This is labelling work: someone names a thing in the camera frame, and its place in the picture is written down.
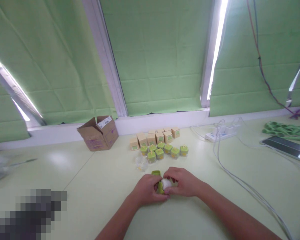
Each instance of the open cardboard box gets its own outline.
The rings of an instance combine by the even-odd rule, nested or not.
[[[99,116],[77,128],[90,151],[108,150],[118,138],[118,132],[111,116]]]

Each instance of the white wall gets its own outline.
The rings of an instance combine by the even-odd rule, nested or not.
[[[209,110],[193,112],[176,112],[163,114],[149,114],[137,117],[122,117],[115,120],[119,135],[134,134],[137,132],[148,132],[150,129],[162,127],[190,127],[197,125],[210,125],[224,119],[231,122],[235,117],[240,116],[244,120],[260,119],[266,117],[284,116],[289,112],[285,109],[264,111],[256,113],[246,113],[238,115],[228,115],[220,117],[209,117]],[[82,137],[77,132],[77,128],[83,123],[61,124],[54,126],[43,126],[29,129],[31,138],[0,143],[0,150],[14,149],[21,147],[41,146],[48,144],[81,141]]]

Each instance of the light green table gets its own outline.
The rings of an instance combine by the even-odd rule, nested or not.
[[[300,120],[287,117],[247,124],[260,131],[269,120],[300,125]],[[208,131],[208,127],[200,129],[202,134]],[[258,145],[266,137],[243,129],[242,138],[247,144]],[[14,155],[13,163],[38,158],[0,181],[0,210],[14,210],[16,196],[29,188],[65,190],[68,210],[61,212],[61,221],[55,221],[54,230],[47,235],[58,240],[94,239],[144,174],[134,164],[136,152],[129,150],[130,138],[120,136],[112,149],[95,153],[83,141],[0,152]],[[176,147],[183,144],[189,146],[187,158],[174,160],[165,155],[145,173],[153,170],[164,173],[170,166],[186,168],[286,239],[273,216],[221,169],[212,152],[212,143],[200,141],[187,128],[181,129],[181,137],[172,142]],[[257,189],[285,220],[293,237],[300,239],[300,170],[269,150],[244,146],[236,137],[221,142],[220,159],[228,170]],[[164,204],[141,208],[126,239],[230,239],[230,236],[198,199],[173,196]]]

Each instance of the hand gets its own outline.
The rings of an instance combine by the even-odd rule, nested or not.
[[[139,180],[130,194],[139,207],[155,202],[164,202],[170,198],[169,195],[156,193],[158,182],[161,179],[161,176],[146,174]]]
[[[185,197],[198,196],[204,182],[196,178],[184,168],[169,167],[163,175],[164,178],[178,182],[177,187],[169,187],[164,190],[164,194],[176,194]]]

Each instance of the phone screen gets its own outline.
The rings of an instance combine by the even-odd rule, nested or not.
[[[278,149],[280,152],[300,159],[300,144],[273,136],[262,141],[263,144]]]

